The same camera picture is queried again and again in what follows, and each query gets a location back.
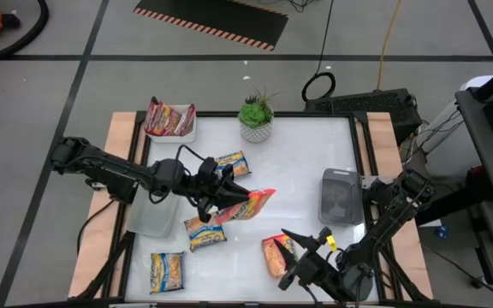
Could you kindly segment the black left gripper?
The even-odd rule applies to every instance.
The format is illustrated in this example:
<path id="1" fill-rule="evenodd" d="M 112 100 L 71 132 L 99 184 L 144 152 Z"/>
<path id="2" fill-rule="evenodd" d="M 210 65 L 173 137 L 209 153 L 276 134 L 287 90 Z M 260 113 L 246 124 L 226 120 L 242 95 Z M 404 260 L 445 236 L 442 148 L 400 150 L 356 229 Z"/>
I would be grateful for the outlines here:
<path id="1" fill-rule="evenodd" d="M 198 205 L 198 216 L 201 222 L 210 221 L 209 210 L 212 206 L 221 210 L 249 200 L 250 192 L 235 183 L 232 164 L 225 165 L 221 174 L 219 171 L 212 171 L 207 176 L 207 179 L 199 179 L 197 175 L 191 175 L 189 170 L 185 170 L 184 175 L 187 187 L 186 199 L 190 205 Z M 223 193 L 216 195 L 217 184 L 220 180 Z"/>

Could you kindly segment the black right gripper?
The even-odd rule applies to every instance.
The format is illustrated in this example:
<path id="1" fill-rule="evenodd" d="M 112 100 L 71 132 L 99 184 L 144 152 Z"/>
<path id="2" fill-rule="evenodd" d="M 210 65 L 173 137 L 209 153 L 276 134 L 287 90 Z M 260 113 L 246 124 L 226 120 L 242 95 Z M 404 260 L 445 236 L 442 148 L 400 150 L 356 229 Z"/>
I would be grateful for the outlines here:
<path id="1" fill-rule="evenodd" d="M 285 228 L 282 228 L 282 232 L 307 251 L 296 260 L 292 240 L 286 240 L 285 243 L 274 240 L 282 256 L 285 269 L 285 274 L 279 281 L 278 287 L 288 289 L 297 276 L 303 285 L 314 284 L 328 295 L 343 295 L 344 288 L 340 272 L 316 252 L 320 246 L 327 243 L 331 230 L 324 227 L 317 238 L 297 234 Z"/>

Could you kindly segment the orange chicken ramen pack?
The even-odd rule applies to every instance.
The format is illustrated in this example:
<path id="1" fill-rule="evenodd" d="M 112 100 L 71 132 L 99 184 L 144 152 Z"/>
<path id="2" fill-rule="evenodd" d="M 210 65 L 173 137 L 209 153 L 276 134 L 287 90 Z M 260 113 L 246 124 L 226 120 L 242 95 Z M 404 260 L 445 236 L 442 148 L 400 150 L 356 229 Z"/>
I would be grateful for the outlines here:
<path id="1" fill-rule="evenodd" d="M 286 234 L 279 234 L 261 241 L 264 259 L 271 277 L 280 279 L 286 274 L 285 261 L 276 247 L 275 241 L 285 246 L 297 258 L 295 243 Z"/>
<path id="2" fill-rule="evenodd" d="M 268 200 L 276 193 L 276 189 L 267 188 L 252 191 L 245 202 L 217 211 L 210 219 L 211 223 L 223 225 L 230 221 L 243 221 L 255 217 Z"/>

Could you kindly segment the blue soy sauce ramen pack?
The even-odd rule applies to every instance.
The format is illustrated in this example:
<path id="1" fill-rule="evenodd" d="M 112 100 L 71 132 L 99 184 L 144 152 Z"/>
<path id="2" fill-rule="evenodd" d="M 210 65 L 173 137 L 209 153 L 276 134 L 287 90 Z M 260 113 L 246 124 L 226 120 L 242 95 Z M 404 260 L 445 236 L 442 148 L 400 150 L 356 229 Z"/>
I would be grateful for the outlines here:
<path id="1" fill-rule="evenodd" d="M 152 253 L 150 294 L 183 289 L 184 252 Z"/>
<path id="2" fill-rule="evenodd" d="M 233 166 L 233 173 L 235 177 L 248 175 L 251 173 L 243 151 L 237 151 L 225 156 L 217 157 L 215 161 L 220 170 L 223 170 L 225 166 L 231 164 Z"/>
<path id="3" fill-rule="evenodd" d="M 205 246 L 211 246 L 227 240 L 223 227 L 211 222 L 201 222 L 197 217 L 188 219 L 184 222 L 187 236 L 190 243 L 190 251 Z"/>

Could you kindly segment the grey translucent plastic bin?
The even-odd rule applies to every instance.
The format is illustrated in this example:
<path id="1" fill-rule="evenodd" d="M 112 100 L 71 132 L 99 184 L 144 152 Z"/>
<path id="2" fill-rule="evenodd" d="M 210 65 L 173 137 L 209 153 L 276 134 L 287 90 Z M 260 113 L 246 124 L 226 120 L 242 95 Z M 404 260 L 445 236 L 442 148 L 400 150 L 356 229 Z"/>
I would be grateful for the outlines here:
<path id="1" fill-rule="evenodd" d="M 330 225 L 363 222 L 362 186 L 357 172 L 326 169 L 320 185 L 318 219 Z"/>

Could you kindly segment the clear plastic bin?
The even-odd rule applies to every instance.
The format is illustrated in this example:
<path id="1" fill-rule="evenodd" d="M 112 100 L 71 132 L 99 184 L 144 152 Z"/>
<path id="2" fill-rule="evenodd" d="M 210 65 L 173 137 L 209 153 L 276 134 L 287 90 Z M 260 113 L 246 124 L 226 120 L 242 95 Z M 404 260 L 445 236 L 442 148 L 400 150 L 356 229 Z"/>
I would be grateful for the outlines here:
<path id="1" fill-rule="evenodd" d="M 128 215 L 129 232 L 164 238 L 169 235 L 179 206 L 179 197 L 170 193 L 159 204 L 153 204 L 148 192 L 141 188 L 135 195 Z"/>

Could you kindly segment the red roast beef ramen pack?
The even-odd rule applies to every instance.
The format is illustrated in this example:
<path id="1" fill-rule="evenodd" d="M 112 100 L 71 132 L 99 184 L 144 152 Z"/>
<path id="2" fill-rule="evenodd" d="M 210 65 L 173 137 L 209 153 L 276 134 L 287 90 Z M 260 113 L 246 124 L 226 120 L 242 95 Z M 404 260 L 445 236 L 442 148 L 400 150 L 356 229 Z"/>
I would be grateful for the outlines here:
<path id="1" fill-rule="evenodd" d="M 160 105 L 159 101 L 158 101 L 158 104 L 155 104 L 155 103 L 152 103 L 150 100 L 148 110 L 146 112 L 145 126 L 144 126 L 144 130 L 147 134 L 153 133 L 154 120 L 155 120 L 155 117 L 157 115 L 157 109 L 158 109 L 159 105 Z"/>
<path id="2" fill-rule="evenodd" d="M 181 114 L 167 104 L 160 104 L 154 118 L 153 133 L 157 136 L 175 135 L 181 121 Z"/>
<path id="3" fill-rule="evenodd" d="M 186 110 L 181 113 L 181 119 L 179 120 L 176 128 L 175 135 L 185 136 L 190 133 L 191 126 L 193 125 L 193 120 L 195 118 L 196 108 L 193 104 L 187 106 Z"/>

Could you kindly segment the succulent plant in patterned pot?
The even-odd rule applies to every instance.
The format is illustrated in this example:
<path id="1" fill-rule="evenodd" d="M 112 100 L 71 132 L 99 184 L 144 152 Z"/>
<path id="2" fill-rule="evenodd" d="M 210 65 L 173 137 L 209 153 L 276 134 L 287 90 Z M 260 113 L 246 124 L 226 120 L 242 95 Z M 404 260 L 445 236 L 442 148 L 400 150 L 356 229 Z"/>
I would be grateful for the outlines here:
<path id="1" fill-rule="evenodd" d="M 241 137 L 251 143 L 266 141 L 272 133 L 275 112 L 270 103 L 273 95 L 255 88 L 244 100 L 238 113 Z"/>

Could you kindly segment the white plastic bin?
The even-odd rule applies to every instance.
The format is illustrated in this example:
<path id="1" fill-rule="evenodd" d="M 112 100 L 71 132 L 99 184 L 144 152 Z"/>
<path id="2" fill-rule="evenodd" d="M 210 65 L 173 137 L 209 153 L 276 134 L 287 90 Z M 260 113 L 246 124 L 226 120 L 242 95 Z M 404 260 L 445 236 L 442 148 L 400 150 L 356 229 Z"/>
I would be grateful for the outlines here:
<path id="1" fill-rule="evenodd" d="M 178 104 L 178 105 L 170 105 L 170 107 L 180 113 L 187 111 L 188 105 Z M 187 144 L 192 143 L 196 138 L 197 133 L 197 114 L 195 113 L 192 123 L 190 125 L 189 131 L 187 134 L 183 136 L 155 136 L 147 133 L 147 124 L 144 125 L 145 133 L 148 138 L 155 143 L 177 143 L 177 144 Z"/>

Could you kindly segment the white paper sheet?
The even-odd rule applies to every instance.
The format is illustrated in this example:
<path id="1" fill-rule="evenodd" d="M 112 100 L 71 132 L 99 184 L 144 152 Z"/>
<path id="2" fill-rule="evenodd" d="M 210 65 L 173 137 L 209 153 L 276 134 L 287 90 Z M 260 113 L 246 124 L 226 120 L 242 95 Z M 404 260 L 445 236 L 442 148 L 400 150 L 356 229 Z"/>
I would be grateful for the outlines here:
<path id="1" fill-rule="evenodd" d="M 440 210 L 438 205 L 433 202 L 418 214 L 419 226 L 421 228 L 438 227 L 440 221 Z"/>

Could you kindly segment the light wooden side board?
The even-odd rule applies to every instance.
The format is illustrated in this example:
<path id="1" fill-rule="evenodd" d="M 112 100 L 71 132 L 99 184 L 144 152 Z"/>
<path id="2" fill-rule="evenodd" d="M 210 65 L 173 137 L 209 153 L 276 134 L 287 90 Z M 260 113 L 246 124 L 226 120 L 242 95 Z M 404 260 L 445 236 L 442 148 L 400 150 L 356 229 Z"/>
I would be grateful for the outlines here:
<path id="1" fill-rule="evenodd" d="M 144 111 L 116 112 L 111 117 L 104 150 L 136 163 L 141 161 L 145 134 Z M 128 206 L 110 198 L 101 189 L 92 195 L 89 222 L 82 229 L 80 249 L 68 295 L 77 297 L 95 279 L 125 233 Z"/>
<path id="2" fill-rule="evenodd" d="M 379 175 L 396 178 L 402 164 L 389 113 L 368 113 L 368 127 Z M 433 299 L 419 232 L 413 219 L 406 222 L 391 240 L 395 259 L 418 290 Z"/>

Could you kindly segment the black desk leg beam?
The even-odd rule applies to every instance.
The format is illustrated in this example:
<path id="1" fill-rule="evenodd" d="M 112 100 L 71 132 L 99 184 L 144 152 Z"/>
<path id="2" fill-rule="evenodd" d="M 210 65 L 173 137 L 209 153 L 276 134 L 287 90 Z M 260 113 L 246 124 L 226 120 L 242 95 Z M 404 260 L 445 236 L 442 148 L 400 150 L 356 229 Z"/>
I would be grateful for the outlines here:
<path id="1" fill-rule="evenodd" d="M 462 188 L 433 200 L 427 209 L 420 211 L 415 217 L 416 225 L 433 222 L 485 200 L 493 200 L 493 186 L 486 169 L 478 166 L 468 170 Z"/>

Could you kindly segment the black computer case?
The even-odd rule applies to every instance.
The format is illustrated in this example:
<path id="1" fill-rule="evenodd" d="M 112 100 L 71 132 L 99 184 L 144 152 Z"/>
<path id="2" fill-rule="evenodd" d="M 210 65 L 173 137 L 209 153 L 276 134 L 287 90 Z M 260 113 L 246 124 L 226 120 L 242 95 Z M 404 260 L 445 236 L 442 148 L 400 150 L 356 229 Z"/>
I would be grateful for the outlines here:
<path id="1" fill-rule="evenodd" d="M 374 91 L 308 101 L 305 111 L 326 114 L 346 112 L 389 113 L 396 144 L 401 144 L 422 124 L 416 98 L 406 88 Z"/>

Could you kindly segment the black hazard-striped floor mat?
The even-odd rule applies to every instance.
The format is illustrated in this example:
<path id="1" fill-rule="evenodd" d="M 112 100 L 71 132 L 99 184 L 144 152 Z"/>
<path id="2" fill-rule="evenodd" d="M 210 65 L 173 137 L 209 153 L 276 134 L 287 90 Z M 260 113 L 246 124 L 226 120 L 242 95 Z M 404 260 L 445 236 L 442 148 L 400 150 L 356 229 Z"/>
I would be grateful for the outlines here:
<path id="1" fill-rule="evenodd" d="M 283 13 L 239 0 L 140 0 L 134 13 L 268 51 L 288 23 Z"/>

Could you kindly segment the white computer tower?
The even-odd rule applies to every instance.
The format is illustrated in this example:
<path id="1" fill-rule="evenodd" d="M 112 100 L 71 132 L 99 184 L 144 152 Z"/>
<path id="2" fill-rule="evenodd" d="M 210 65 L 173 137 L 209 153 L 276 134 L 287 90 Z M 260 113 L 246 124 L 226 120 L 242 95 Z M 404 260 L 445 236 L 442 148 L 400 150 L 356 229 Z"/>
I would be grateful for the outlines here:
<path id="1" fill-rule="evenodd" d="M 431 152 L 463 123 L 457 102 L 453 99 L 446 108 L 418 135 L 416 144 L 424 153 Z"/>

